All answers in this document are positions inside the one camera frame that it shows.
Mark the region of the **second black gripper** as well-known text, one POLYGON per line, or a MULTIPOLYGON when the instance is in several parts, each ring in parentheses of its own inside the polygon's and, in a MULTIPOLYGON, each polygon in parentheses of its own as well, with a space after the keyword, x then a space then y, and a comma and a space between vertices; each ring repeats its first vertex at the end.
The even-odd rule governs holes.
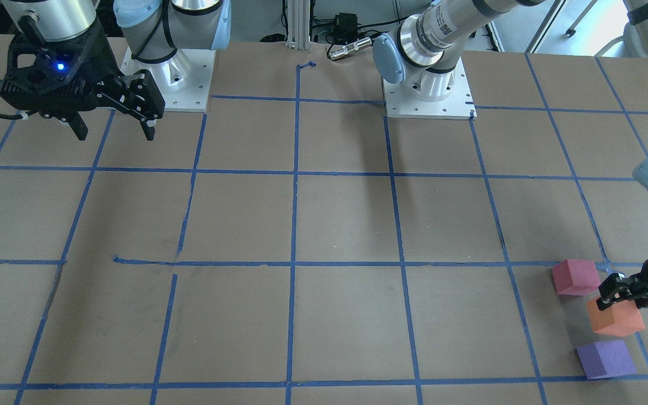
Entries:
POLYGON ((149 70, 122 75, 99 20, 57 42, 44 41, 33 20, 23 23, 23 33, 15 34, 8 47, 0 97, 18 110, 70 115, 69 127, 80 141, 87 139, 88 127, 79 112, 100 106, 135 118, 146 140, 154 140, 154 125, 164 117, 164 96, 149 70))

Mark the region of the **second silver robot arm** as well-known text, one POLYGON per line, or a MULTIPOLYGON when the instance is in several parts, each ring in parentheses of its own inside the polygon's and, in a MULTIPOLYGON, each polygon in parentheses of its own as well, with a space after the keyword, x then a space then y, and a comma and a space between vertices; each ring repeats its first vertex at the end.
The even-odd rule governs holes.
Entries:
MULTIPOLYGON (((173 67, 183 49, 226 49, 231 39, 231 1, 114 1, 116 23, 128 41, 130 57, 141 66, 126 74, 115 64, 105 30, 90 1, 1 1, 18 30, 8 46, 7 72, 0 97, 20 110, 0 119, 26 120, 38 114, 68 126, 80 141, 88 127, 80 112, 113 108, 136 119, 147 141, 164 117, 165 89, 157 69, 173 67)), ((452 77, 461 57, 461 39, 519 5, 543 1, 439 1, 424 13, 404 18, 392 35, 373 43, 375 66, 389 84, 452 77)), ((633 171, 648 190, 648 158, 633 171)), ((609 275, 599 287, 597 309, 619 302, 648 308, 648 260, 638 274, 609 275)))

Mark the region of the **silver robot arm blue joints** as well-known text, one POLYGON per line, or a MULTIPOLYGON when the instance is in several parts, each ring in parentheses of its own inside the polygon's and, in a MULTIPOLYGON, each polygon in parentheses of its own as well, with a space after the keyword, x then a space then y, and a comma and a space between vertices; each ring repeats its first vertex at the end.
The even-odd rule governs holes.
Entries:
POLYGON ((462 120, 389 116, 404 261, 648 257, 648 60, 466 51, 462 120))

